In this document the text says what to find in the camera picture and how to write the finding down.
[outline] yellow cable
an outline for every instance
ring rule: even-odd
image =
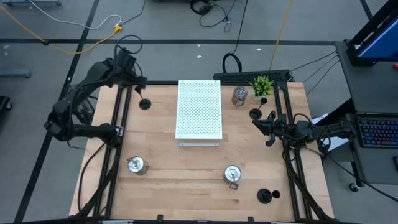
[[[274,57],[275,57],[276,49],[278,48],[279,41],[280,41],[280,39],[281,39],[281,37],[282,37],[282,32],[283,32],[283,30],[284,30],[284,28],[285,28],[285,23],[286,23],[286,21],[287,21],[287,18],[289,17],[289,13],[290,13],[290,10],[291,10],[292,6],[293,6],[293,0],[290,0],[289,7],[288,7],[287,10],[286,10],[286,15],[285,15],[285,17],[284,17],[284,21],[282,22],[282,26],[280,27],[278,40],[276,41],[276,44],[275,44],[275,47],[274,47],[274,53],[272,53],[271,63],[269,64],[269,70],[271,70],[271,68],[272,68],[272,63],[274,62]]]
[[[30,33],[31,35],[33,35],[36,39],[40,40],[40,41],[43,42],[43,43],[45,42],[45,40],[44,40],[43,38],[41,38],[39,35],[35,34],[35,32],[31,31],[29,28],[27,28],[26,26],[24,26],[21,22],[19,22],[19,21],[18,21],[6,8],[4,8],[1,4],[0,4],[0,9],[3,10],[14,22],[16,22],[16,23],[17,23],[19,26],[21,26],[24,30],[26,30],[28,33]],[[70,51],[63,50],[63,49],[61,49],[61,48],[59,48],[59,47],[52,46],[52,45],[50,45],[50,47],[53,48],[53,49],[55,49],[55,50],[59,50],[59,51],[65,53],[65,54],[73,54],[73,55],[75,55],[75,54],[83,54],[83,53],[85,53],[85,52],[89,52],[89,51],[92,50],[94,47],[96,47],[98,44],[100,44],[100,43],[102,43],[102,42],[105,42],[105,41],[109,40],[109,39],[112,38],[117,32],[119,32],[119,31],[121,31],[121,30],[123,30],[123,28],[122,28],[121,26],[115,26],[115,27],[114,27],[113,33],[112,33],[109,37],[107,37],[107,38],[105,38],[105,39],[103,39],[103,40],[101,40],[101,41],[98,41],[97,43],[95,43],[94,45],[92,45],[91,47],[89,47],[88,49],[82,50],[81,52],[70,52]]]

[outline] computer monitor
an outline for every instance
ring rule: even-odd
[[[398,0],[389,0],[347,43],[354,66],[398,62]]]

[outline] blue screen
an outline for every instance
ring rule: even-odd
[[[393,22],[384,32],[362,50],[358,55],[362,58],[390,58],[398,60],[398,20]]]

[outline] white cable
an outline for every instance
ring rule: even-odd
[[[85,28],[88,28],[88,29],[93,29],[93,30],[100,28],[100,27],[106,22],[106,20],[108,20],[110,17],[114,17],[114,16],[119,17],[119,22],[118,22],[119,25],[121,25],[121,24],[123,23],[122,17],[119,16],[119,15],[110,15],[110,16],[107,16],[107,17],[104,19],[104,21],[103,21],[98,27],[95,27],[95,28],[88,27],[88,26],[86,26],[86,25],[84,25],[84,24],[80,24],[80,23],[77,23],[77,22],[62,21],[62,20],[60,20],[60,19],[56,19],[56,18],[50,16],[49,14],[47,14],[45,11],[43,11],[43,9],[39,8],[32,0],[29,0],[29,1],[30,1],[30,3],[32,3],[32,5],[33,5],[34,7],[36,7],[36,9],[38,9],[40,12],[43,12],[46,16],[48,16],[49,18],[51,18],[51,19],[53,19],[54,21],[57,21],[57,22],[62,22],[62,23],[66,23],[66,24],[72,24],[72,25],[82,26],[82,27],[85,27]]]

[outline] small green plant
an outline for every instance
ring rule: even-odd
[[[253,88],[254,97],[269,96],[271,94],[274,81],[270,81],[268,77],[254,78],[254,83],[249,83]]]

